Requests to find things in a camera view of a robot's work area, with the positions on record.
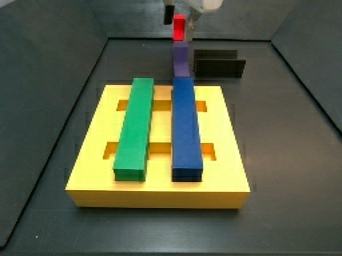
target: blue block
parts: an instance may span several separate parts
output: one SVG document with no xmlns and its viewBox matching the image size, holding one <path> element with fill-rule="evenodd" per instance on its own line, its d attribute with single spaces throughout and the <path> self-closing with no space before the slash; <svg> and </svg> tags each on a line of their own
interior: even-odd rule
<svg viewBox="0 0 342 256">
<path fill-rule="evenodd" d="M 202 177 L 203 158 L 192 78 L 174 78 L 172 177 Z"/>
<path fill-rule="evenodd" d="M 200 177 L 172 177 L 172 182 L 202 182 Z"/>
</svg>

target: green block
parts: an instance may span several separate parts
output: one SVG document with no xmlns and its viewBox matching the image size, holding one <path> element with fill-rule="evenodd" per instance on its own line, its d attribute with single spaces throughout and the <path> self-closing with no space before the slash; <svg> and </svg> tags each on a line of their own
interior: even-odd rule
<svg viewBox="0 0 342 256">
<path fill-rule="evenodd" d="M 114 162 L 116 181 L 144 181 L 154 104 L 154 79 L 135 78 Z"/>
</svg>

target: gray floor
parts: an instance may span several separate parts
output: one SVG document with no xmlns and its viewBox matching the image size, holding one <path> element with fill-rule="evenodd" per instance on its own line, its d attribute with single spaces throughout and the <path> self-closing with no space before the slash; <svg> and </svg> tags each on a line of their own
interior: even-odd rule
<svg viewBox="0 0 342 256">
<path fill-rule="evenodd" d="M 192 46 L 247 60 L 241 80 L 196 81 L 223 88 L 253 189 L 243 209 L 75 207 L 64 186 L 104 84 L 172 78 L 168 40 L 112 40 L 4 252 L 342 252 L 341 135 L 269 43 Z"/>
</svg>

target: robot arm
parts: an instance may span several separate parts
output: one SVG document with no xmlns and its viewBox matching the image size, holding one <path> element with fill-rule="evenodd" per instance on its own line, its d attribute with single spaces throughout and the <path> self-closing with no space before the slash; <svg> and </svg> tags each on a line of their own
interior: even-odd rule
<svg viewBox="0 0 342 256">
<path fill-rule="evenodd" d="M 192 40 L 192 33 L 196 29 L 198 20 L 203 13 L 215 12 L 220 6 L 223 0 L 183 0 L 184 3 L 190 6 L 190 16 L 187 19 L 186 26 L 186 40 Z M 166 15 L 164 15 L 164 24 L 172 23 L 174 16 L 174 0 L 164 0 L 166 5 Z"/>
</svg>

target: wooden block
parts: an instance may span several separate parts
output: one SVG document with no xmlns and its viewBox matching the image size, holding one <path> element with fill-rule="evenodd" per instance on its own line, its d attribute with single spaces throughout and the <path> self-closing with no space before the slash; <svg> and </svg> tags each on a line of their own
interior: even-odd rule
<svg viewBox="0 0 342 256">
<path fill-rule="evenodd" d="M 131 86 L 110 86 L 92 118 L 66 187 L 79 207 L 238 209 L 249 182 L 219 86 L 195 86 L 203 152 L 202 182 L 171 180 L 172 86 L 155 86 L 146 182 L 115 181 L 112 161 L 124 120 L 123 102 Z"/>
<path fill-rule="evenodd" d="M 188 71 L 188 43 L 174 42 L 174 74 L 175 77 L 190 77 Z"/>
<path fill-rule="evenodd" d="M 174 78 L 172 96 L 172 176 L 202 177 L 203 159 L 191 78 Z"/>
<path fill-rule="evenodd" d="M 135 78 L 114 162 L 116 181 L 144 181 L 152 115 L 154 79 Z"/>
<path fill-rule="evenodd" d="M 174 41 L 184 40 L 184 29 L 186 29 L 186 15 L 174 15 Z"/>
</svg>

